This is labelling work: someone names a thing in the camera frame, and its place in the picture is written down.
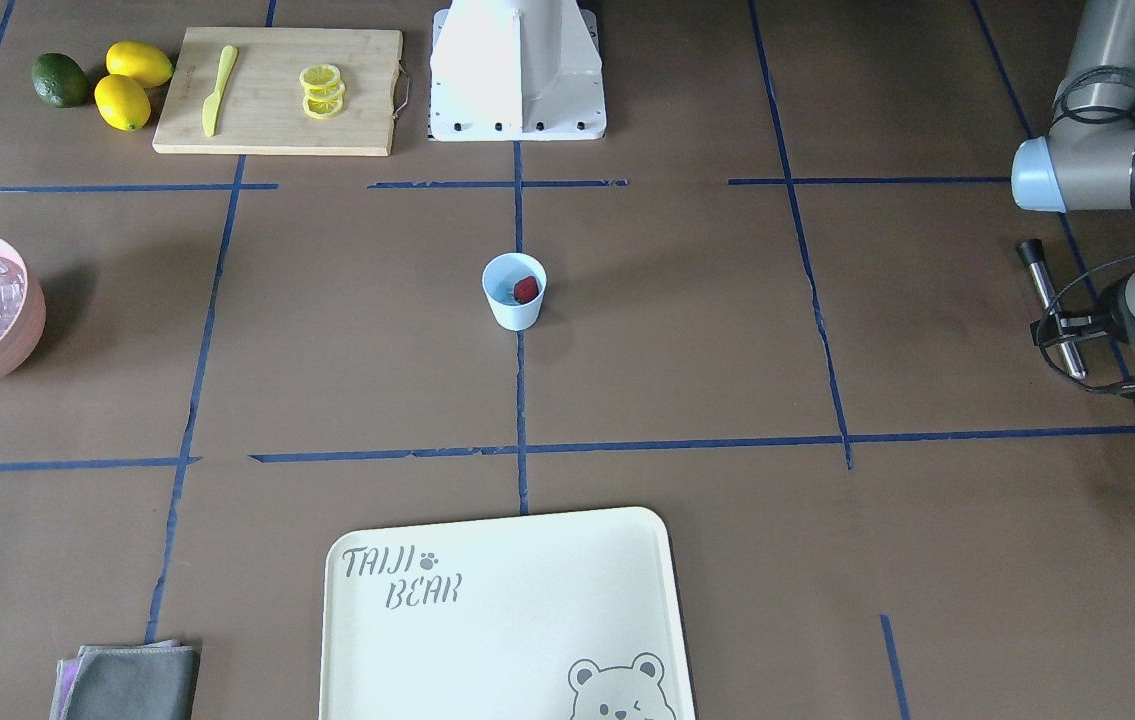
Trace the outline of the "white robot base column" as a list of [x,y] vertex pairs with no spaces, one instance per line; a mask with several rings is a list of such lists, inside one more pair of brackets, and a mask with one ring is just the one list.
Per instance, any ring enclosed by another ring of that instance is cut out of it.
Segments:
[[607,132],[598,18],[577,1],[453,1],[434,14],[429,67],[434,141]]

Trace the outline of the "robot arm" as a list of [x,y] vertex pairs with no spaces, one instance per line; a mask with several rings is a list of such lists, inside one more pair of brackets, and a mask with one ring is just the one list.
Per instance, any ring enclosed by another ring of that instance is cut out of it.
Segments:
[[[1012,196],[1029,211],[1135,210],[1135,1],[1088,1],[1067,73],[1052,102],[1046,136],[1025,141],[1012,160]],[[1135,355],[1135,270],[1116,281],[1083,313],[1060,307],[1062,290],[1050,283],[1039,241],[1018,246],[1041,300],[1029,325],[1035,348],[1076,387],[1085,369],[1076,348],[1111,338]],[[1135,397],[1135,375],[1101,387],[1103,395]]]

